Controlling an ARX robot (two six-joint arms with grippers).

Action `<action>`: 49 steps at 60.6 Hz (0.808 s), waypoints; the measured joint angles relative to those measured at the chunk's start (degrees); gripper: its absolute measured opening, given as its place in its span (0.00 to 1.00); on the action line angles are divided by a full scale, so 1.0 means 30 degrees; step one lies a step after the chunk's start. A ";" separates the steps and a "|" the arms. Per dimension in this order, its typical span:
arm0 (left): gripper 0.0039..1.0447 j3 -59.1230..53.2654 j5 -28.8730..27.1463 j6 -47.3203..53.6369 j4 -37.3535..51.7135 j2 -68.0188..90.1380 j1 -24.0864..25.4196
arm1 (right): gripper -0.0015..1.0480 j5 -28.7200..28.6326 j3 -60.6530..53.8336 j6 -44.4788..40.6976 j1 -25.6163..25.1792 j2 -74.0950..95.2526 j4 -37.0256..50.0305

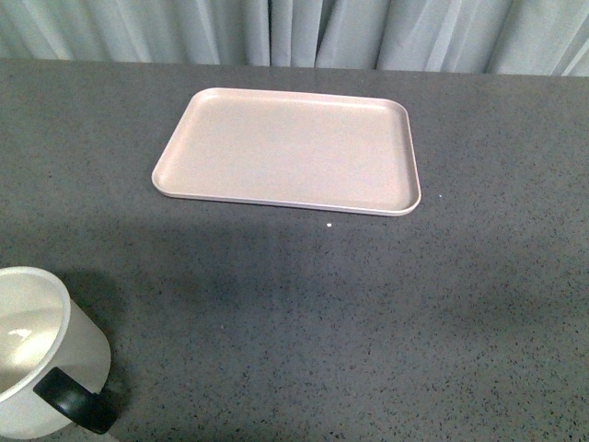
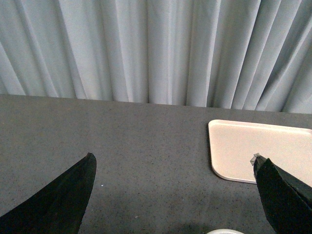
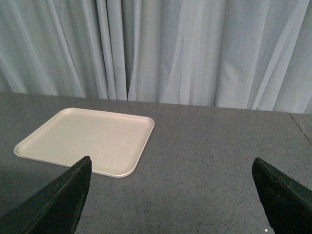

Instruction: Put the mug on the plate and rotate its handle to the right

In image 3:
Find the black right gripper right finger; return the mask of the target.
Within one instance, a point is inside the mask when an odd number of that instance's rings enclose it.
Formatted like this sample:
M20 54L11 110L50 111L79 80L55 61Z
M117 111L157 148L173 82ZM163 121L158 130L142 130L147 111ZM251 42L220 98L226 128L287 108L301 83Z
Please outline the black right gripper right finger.
M276 234L312 232L312 191L256 158L252 175L268 222Z

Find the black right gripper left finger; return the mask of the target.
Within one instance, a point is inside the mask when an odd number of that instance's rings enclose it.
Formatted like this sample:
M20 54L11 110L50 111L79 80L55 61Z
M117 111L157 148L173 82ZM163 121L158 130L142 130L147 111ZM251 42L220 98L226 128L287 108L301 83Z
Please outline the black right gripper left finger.
M83 157L0 218L2 234L73 234L89 192L92 161Z

